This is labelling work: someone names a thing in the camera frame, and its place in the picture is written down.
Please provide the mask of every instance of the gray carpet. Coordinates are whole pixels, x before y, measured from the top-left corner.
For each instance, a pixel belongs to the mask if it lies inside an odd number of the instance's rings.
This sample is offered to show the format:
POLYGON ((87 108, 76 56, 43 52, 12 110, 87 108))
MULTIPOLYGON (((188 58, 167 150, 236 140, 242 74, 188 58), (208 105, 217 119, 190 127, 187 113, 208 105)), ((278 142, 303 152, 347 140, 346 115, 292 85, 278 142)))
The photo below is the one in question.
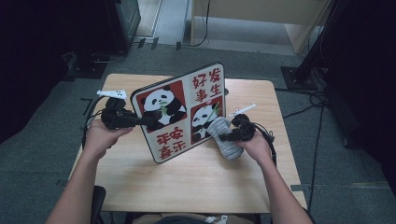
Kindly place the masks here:
MULTIPOLYGON (((228 78, 266 79, 286 88, 280 66, 298 66, 302 58, 255 52, 193 49, 151 45, 132 50, 109 64, 102 79, 61 82, 40 106, 28 125, 0 146, 0 223, 43 223, 62 189, 77 156, 82 116, 111 73, 178 75, 221 62, 228 78)), ((308 96, 277 92, 283 115, 309 106, 308 96)), ((291 148, 308 201, 319 108, 285 119, 291 148)), ((312 215, 317 223, 394 223, 396 200, 380 165, 362 150, 345 149, 329 107, 324 109, 318 146, 312 215)), ((108 214, 103 213, 106 223, 108 214)), ((125 213, 115 213, 122 223, 125 213)), ((267 222, 269 217, 262 216, 267 222)))

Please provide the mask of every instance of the panda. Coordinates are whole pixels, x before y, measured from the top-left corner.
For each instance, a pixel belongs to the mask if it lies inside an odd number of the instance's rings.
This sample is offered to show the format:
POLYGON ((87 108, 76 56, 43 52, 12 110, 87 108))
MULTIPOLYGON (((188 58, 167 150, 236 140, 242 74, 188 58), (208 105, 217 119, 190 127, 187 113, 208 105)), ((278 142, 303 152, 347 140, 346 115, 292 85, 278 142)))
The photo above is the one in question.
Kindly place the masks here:
POLYGON ((170 86, 151 92, 140 103, 144 107, 143 117, 154 118, 148 130, 160 130, 164 126, 176 123, 186 114, 186 107, 171 92, 170 86))
POLYGON ((210 136, 206 129, 214 119, 219 116, 219 111, 216 109, 217 104, 205 105, 200 107, 194 114, 191 123, 192 141, 198 142, 203 138, 210 136))

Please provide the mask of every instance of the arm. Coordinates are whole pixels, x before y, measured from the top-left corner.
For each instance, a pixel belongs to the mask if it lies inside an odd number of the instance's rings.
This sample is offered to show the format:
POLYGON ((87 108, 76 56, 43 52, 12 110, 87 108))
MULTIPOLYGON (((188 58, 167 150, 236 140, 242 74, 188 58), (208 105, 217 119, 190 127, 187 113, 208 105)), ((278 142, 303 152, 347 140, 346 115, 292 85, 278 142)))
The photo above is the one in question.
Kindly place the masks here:
POLYGON ((46 223, 90 223, 98 162, 120 136, 131 130, 109 130, 102 121, 93 121, 75 170, 46 223))
POLYGON ((251 140, 236 144, 243 147, 262 168, 274 223, 312 223, 276 169, 270 147, 262 134, 256 131, 251 140))

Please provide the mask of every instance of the person's left hand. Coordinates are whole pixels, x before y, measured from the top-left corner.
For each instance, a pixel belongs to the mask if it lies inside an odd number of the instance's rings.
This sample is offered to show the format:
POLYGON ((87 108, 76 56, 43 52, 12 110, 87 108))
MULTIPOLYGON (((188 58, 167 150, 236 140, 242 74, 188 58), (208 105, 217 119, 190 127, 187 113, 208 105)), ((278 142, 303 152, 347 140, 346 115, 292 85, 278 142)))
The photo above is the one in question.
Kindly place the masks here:
POLYGON ((106 155, 108 148, 117 143, 119 137, 130 133, 132 129, 109 130, 101 120, 95 119, 88 130, 84 151, 99 160, 106 155))

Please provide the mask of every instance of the forearm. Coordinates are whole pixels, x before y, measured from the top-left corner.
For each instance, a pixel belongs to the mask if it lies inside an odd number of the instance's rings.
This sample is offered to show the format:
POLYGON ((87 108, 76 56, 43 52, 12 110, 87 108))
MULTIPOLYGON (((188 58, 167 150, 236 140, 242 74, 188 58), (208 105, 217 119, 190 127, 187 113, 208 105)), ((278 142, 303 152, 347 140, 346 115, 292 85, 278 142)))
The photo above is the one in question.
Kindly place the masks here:
POLYGON ((262 168, 274 223, 312 223, 272 160, 268 157, 259 160, 258 164, 262 168))
POLYGON ((78 164, 47 223, 90 223, 98 160, 81 154, 78 164))

